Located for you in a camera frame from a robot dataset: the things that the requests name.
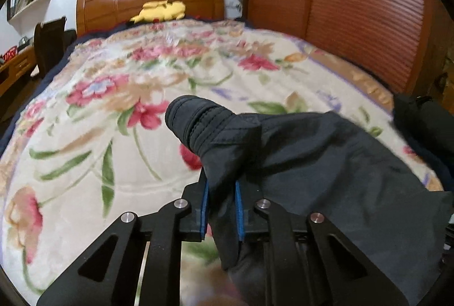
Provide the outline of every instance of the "wooden wardrobe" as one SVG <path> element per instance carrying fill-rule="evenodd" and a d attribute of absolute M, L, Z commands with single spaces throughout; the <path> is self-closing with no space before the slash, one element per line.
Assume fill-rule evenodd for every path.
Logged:
<path fill-rule="evenodd" d="M 439 0 L 247 0 L 247 7 L 255 27 L 303 38 L 415 95 L 441 74 L 454 36 Z"/>

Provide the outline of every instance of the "bed sheet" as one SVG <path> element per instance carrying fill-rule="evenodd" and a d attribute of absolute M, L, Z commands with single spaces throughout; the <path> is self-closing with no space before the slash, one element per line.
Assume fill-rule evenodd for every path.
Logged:
<path fill-rule="evenodd" d="M 74 47 L 22 112 L 0 159 L 2 266 L 31 305 L 123 212 L 155 212 L 198 180 L 199 158 L 163 123 L 168 104 L 183 94 L 236 113 L 334 110 L 379 139 L 428 189 L 441 190 L 393 129 L 392 95 L 303 40 L 195 20 L 92 38 Z M 240 305 L 238 298 L 212 239 L 185 244 L 182 304 Z"/>

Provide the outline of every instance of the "wooden floor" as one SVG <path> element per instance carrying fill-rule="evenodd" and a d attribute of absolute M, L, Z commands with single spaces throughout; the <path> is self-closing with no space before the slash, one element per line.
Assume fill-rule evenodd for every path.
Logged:
<path fill-rule="evenodd" d="M 39 78 L 31 78 L 30 73 L 26 73 L 0 97 L 0 136 L 3 136 L 16 111 L 31 97 L 40 82 Z"/>

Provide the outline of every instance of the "stuffed animal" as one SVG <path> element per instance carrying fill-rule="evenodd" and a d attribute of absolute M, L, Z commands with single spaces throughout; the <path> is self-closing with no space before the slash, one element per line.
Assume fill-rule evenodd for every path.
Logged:
<path fill-rule="evenodd" d="M 145 3 L 139 15 L 131 18 L 131 22 L 162 22 L 164 20 L 182 19 L 186 6 L 181 1 L 169 3 L 166 1 L 152 1 Z"/>

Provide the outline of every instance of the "gray fabric garment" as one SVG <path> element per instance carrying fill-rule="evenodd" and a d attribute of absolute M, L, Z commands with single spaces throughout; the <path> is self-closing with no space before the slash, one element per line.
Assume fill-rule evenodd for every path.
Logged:
<path fill-rule="evenodd" d="M 182 96 L 166 124 L 200 156 L 210 189 L 213 237 L 222 266 L 250 305 L 263 304 L 254 245 L 238 240 L 234 183 L 257 184 L 289 212 L 322 212 L 415 305 L 439 275 L 450 192 L 428 192 L 379 141 L 339 115 L 235 115 Z"/>

